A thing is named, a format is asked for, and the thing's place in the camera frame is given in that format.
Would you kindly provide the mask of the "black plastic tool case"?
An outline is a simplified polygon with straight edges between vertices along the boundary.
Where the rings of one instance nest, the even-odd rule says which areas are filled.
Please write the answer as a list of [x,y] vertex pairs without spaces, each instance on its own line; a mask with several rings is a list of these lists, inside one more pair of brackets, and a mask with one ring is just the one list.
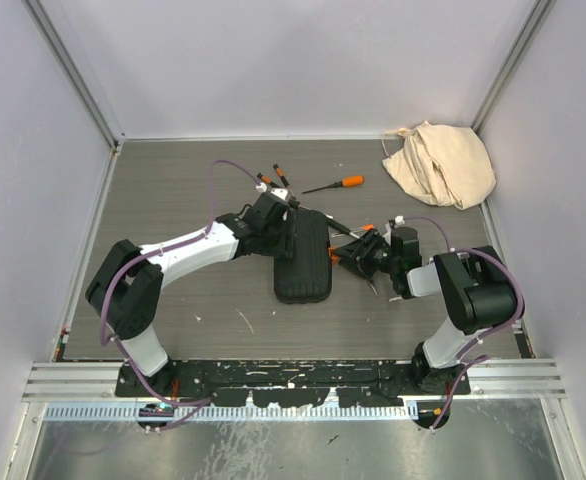
[[284,304],[318,303],[332,291],[328,218],[314,210],[291,211],[286,221],[290,255],[274,260],[274,293]]

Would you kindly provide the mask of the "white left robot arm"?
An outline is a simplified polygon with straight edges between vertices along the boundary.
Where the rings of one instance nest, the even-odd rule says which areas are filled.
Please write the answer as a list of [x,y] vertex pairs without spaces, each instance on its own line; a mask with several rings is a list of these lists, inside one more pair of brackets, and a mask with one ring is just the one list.
[[284,256],[289,199],[287,190],[271,189],[241,215],[220,215],[190,234],[141,247],[129,240],[113,245],[85,298],[101,318],[100,334],[111,330],[120,340],[149,395],[164,395],[173,384],[169,355],[152,326],[162,290],[209,265],[252,254]]

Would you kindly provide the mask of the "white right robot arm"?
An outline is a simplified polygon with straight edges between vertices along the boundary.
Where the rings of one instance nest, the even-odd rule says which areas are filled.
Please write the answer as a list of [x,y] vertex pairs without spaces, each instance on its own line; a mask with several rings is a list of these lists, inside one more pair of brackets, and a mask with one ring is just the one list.
[[523,296],[495,250],[485,246],[462,253],[421,255],[418,232],[396,226],[382,235],[372,229],[330,256],[338,265],[374,284],[389,276],[404,300],[440,294],[446,317],[436,333],[416,347],[407,371],[381,382],[397,395],[405,385],[425,394],[445,393],[461,371],[461,360],[483,336],[521,317]]

